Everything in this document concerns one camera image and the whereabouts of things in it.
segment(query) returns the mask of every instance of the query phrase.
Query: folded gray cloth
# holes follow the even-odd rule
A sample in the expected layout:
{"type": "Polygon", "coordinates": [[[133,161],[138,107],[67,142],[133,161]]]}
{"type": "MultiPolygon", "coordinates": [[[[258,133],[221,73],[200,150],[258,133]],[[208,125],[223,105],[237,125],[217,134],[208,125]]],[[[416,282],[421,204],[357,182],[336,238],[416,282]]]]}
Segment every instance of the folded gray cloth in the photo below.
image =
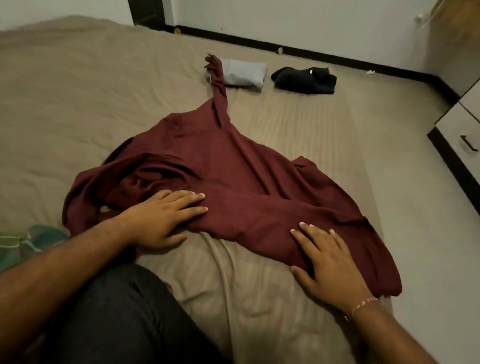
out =
{"type": "MultiPolygon", "coordinates": [[[[222,61],[223,79],[226,85],[239,87],[252,87],[260,92],[264,86],[264,78],[267,73],[265,63],[249,63],[237,60],[222,61]]],[[[210,81],[210,72],[207,71],[207,80],[210,81]]]]}

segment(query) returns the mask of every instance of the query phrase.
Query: person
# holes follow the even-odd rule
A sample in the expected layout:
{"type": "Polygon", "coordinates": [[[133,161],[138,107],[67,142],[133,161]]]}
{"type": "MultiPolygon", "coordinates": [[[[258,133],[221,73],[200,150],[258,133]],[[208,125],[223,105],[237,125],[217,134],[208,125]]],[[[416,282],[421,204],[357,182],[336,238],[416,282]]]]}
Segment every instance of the person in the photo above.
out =
{"type": "MultiPolygon", "coordinates": [[[[109,263],[133,245],[172,248],[178,224],[207,213],[203,194],[160,191],[0,275],[0,357],[16,360],[48,328],[43,363],[226,363],[152,272],[109,263]]],[[[343,311],[381,363],[435,360],[374,300],[347,245],[333,230],[300,223],[291,231],[312,260],[314,278],[291,267],[315,300],[343,311]]]]}

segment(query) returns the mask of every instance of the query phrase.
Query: bed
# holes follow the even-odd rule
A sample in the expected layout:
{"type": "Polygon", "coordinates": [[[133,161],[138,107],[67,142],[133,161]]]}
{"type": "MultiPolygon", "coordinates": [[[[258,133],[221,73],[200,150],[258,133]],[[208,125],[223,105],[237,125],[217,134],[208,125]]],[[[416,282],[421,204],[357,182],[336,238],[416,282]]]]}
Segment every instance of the bed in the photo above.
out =
{"type": "MultiPolygon", "coordinates": [[[[207,53],[267,63],[262,93],[228,89],[232,123],[289,159],[316,163],[381,236],[342,80],[334,95],[322,96],[274,89],[270,81],[282,67],[325,65],[79,16],[0,33],[0,228],[60,227],[63,200],[79,172],[168,114],[212,96],[207,53]]],[[[225,355],[237,363],[364,360],[355,330],[307,298],[286,265],[206,233],[188,234],[166,254],[139,252],[137,263],[171,287],[225,355]]]]}

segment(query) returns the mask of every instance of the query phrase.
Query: forearm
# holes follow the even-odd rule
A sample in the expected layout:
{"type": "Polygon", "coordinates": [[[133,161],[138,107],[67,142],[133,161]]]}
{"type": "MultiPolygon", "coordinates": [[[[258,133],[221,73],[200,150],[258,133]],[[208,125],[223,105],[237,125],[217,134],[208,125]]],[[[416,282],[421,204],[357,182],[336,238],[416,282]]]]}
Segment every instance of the forearm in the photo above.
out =
{"type": "Polygon", "coordinates": [[[113,220],[0,275],[0,356],[23,349],[45,322],[127,245],[113,220]]]}
{"type": "Polygon", "coordinates": [[[380,363],[436,363],[379,302],[360,308],[355,312],[353,320],[380,363]]]}

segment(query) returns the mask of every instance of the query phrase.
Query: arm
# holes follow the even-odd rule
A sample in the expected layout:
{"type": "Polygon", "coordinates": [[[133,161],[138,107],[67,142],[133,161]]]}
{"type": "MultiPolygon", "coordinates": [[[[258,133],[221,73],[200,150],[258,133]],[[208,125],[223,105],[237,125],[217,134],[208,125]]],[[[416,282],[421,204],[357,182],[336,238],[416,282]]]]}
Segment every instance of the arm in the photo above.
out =
{"type": "Polygon", "coordinates": [[[312,260],[315,279],[303,269],[291,267],[299,284],[314,298],[352,316],[381,363],[435,364],[436,361],[378,301],[356,309],[373,296],[342,238],[333,230],[327,233],[304,223],[300,223],[300,227],[312,241],[299,231],[291,232],[312,260]]]}
{"type": "Polygon", "coordinates": [[[184,241],[182,234],[168,235],[179,223],[207,211],[186,208],[203,198],[189,191],[160,191],[1,274],[0,357],[19,354],[61,306],[127,246],[137,243],[160,249],[184,241]]]}

